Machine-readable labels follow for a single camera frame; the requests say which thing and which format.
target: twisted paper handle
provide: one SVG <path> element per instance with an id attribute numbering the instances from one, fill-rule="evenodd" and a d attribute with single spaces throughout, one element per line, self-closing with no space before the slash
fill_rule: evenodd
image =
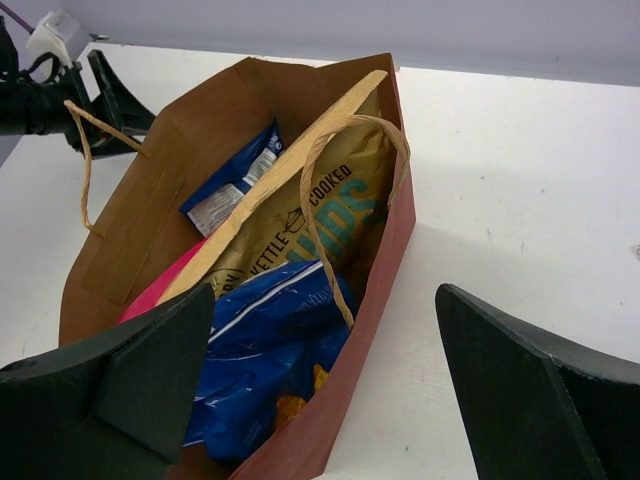
<path id="1" fill-rule="evenodd" d="M 336 279 L 333 267 L 331 266 L 322 242 L 320 241 L 318 228 L 316 227 L 313 214 L 311 212 L 311 180 L 313 178 L 313 169 L 315 167 L 315 164 L 318 161 L 318 158 L 324 150 L 325 146 L 329 142 L 330 137 L 349 127 L 365 124 L 374 124 L 378 127 L 381 127 L 384 130 L 384 133 L 389 137 L 389 140 L 391 140 L 391 143 L 393 143 L 393 145 L 396 147 L 396 150 L 398 151 L 398 154 L 402 159 L 402 169 L 400 171 L 400 175 L 397 177 L 397 180 L 393 185 L 393 188 L 391 189 L 391 193 L 389 194 L 389 201 L 387 202 L 387 206 L 390 207 L 394 197 L 396 196 L 398 188 L 400 188 L 400 185 L 402 185 L 402 182 L 404 181 L 407 172 L 409 171 L 409 157 L 411 156 L 411 151 L 404 134 L 388 120 L 384 120 L 378 117 L 371 117 L 369 115 L 349 115 L 336 119 L 333 125 L 331 125 L 331 127 L 325 133 L 320 135 L 311 146 L 309 154 L 307 155 L 307 159 L 304 163 L 304 166 L 302 167 L 302 173 L 300 175 L 300 207 L 302 208 L 304 219 L 309 226 L 311 239 L 313 240 L 316 251 L 318 252 L 320 260 L 322 261 L 322 265 L 324 266 L 324 271 L 327 274 L 327 278 L 329 279 L 329 285 L 333 292 L 334 300 L 336 302 L 336 305 L 338 306 L 338 309 L 342 313 L 342 316 L 344 317 L 349 330 L 353 328 L 353 315 L 351 314 L 351 310 L 349 310 L 349 307 L 344 300 L 344 296 L 342 295 L 342 291 L 340 290 L 340 286 L 338 285 L 338 280 Z"/>
<path id="2" fill-rule="evenodd" d="M 73 120 L 76 122 L 76 127 L 78 127 L 78 133 L 80 134 L 80 141 L 82 142 L 82 151 L 84 154 L 84 178 L 82 180 L 82 196 L 80 197 L 80 215 L 82 216 L 82 224 L 85 226 L 87 230 L 93 232 L 100 237 L 104 237 L 104 233 L 102 233 L 96 226 L 91 223 L 89 220 L 89 212 L 87 211 L 87 206 L 89 203 L 89 187 L 91 186 L 91 162 L 93 161 L 93 157 L 91 155 L 91 147 L 89 146 L 89 141 L 87 140 L 87 135 L 84 131 L 84 127 L 82 126 L 81 117 L 84 118 L 87 122 L 95 125 L 103 132 L 108 133 L 109 135 L 114 136 L 121 142 L 126 143 L 131 148 L 133 148 L 136 152 L 141 153 L 145 157 L 149 157 L 142 145 L 138 142 L 134 142 L 129 137 L 127 137 L 124 133 L 119 132 L 111 125 L 103 122 L 102 120 L 98 120 L 96 117 L 91 115 L 90 113 L 85 112 L 83 109 L 78 107 L 71 100 L 65 100 L 64 106 L 67 107 L 69 113 L 73 117 Z"/>

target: blue snack bag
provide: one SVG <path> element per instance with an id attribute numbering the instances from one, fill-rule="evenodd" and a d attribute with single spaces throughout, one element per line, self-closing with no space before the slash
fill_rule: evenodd
<path id="1" fill-rule="evenodd" d="M 180 207 L 205 237 L 211 235 L 231 214 L 242 197 L 253 187 L 284 151 L 278 124 L 263 130 L 231 157 Z"/>
<path id="2" fill-rule="evenodd" d="M 356 303 L 338 278 L 347 305 Z M 308 402 L 349 335 L 322 263 L 285 264 L 218 300 L 186 445 L 243 461 L 274 432 L 279 400 Z"/>

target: chip bag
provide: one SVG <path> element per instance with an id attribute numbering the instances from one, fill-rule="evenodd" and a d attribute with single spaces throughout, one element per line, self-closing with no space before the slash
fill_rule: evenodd
<path id="1" fill-rule="evenodd" d="M 355 315 L 355 300 L 339 279 Z M 212 458 L 243 461 L 308 402 L 349 335 L 322 264 L 285 264 L 216 304 L 186 436 Z"/>

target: brown paper bag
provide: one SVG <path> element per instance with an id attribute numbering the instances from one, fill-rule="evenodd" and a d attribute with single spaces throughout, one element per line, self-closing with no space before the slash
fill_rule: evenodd
<path id="1" fill-rule="evenodd" d="M 179 205 L 270 124 L 273 117 L 280 125 L 283 143 L 290 147 L 287 151 L 301 148 L 299 155 L 290 155 L 298 159 L 297 165 L 282 163 L 289 166 L 287 175 L 293 178 L 300 172 L 316 137 L 326 130 L 323 114 L 375 70 L 385 71 L 386 78 L 378 81 L 377 89 L 364 92 L 359 103 L 352 105 L 355 110 L 351 108 L 353 111 L 342 113 L 358 112 L 361 107 L 366 110 L 367 101 L 377 96 L 379 108 L 375 110 L 379 113 L 359 113 L 379 114 L 401 128 L 394 68 L 389 55 L 319 69 L 247 59 L 165 108 L 145 139 L 146 155 L 138 155 L 96 222 L 104 238 L 89 235 L 69 275 L 62 303 L 61 344 L 113 325 L 144 288 L 199 240 L 197 231 L 179 213 Z M 371 91 L 375 92 L 374 97 L 369 95 Z M 321 127 L 311 130 L 312 125 Z M 395 166 L 388 170 L 388 175 L 393 175 L 397 182 L 402 165 L 393 161 L 394 157 L 395 151 L 390 149 L 388 158 L 392 161 L 383 165 Z M 269 184 L 263 182 L 268 180 L 267 175 L 249 194 L 261 184 Z M 393 180 L 383 182 L 384 195 L 388 196 Z M 282 184 L 274 186 L 274 191 L 264 198 L 270 198 Z M 234 215 L 240 215 L 236 211 L 242 212 L 248 203 L 241 202 L 245 207 L 236 208 Z M 245 213 L 248 218 L 250 209 Z M 311 218 L 310 215 L 313 213 L 307 212 L 307 218 Z M 207 249 L 201 250 L 204 261 L 200 264 L 192 261 L 190 268 L 185 269 L 189 275 L 185 273 L 177 278 L 170 290 L 175 292 L 182 288 L 180 285 L 198 281 L 209 273 L 213 265 L 211 252 L 218 255 L 226 252 L 229 242 L 237 238 L 242 223 L 231 219 L 225 222 L 220 229 L 229 229 L 228 235 L 212 236 L 205 245 Z M 377 235 L 372 234 L 375 241 L 361 249 L 368 252 L 363 256 L 368 259 L 368 265 L 362 260 L 364 270 L 370 270 L 366 290 L 352 335 L 329 379 L 309 405 L 278 430 L 233 478 L 302 480 L 322 473 L 414 223 L 411 179 L 407 176 L 398 187 L 386 224 L 381 224 Z M 226 243 L 216 245 L 214 237 L 226 238 Z M 316 246 L 318 253 L 322 253 L 321 245 Z M 225 475 L 206 458 L 203 448 L 197 446 L 185 450 L 181 464 L 172 469 L 171 478 L 218 479 L 226 478 Z"/>

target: cable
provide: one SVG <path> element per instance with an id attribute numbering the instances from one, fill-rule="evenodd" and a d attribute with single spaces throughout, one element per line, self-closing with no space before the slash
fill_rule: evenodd
<path id="1" fill-rule="evenodd" d="M 31 25 L 29 25 L 22 17 L 20 17 L 20 15 L 18 15 L 16 12 L 14 12 L 9 7 L 7 7 L 2 0 L 0 0 L 0 10 L 2 10 L 4 13 L 9 15 L 11 18 L 13 18 L 18 23 L 18 25 L 20 25 L 27 32 L 29 32 L 30 35 L 33 33 L 34 28 Z"/>

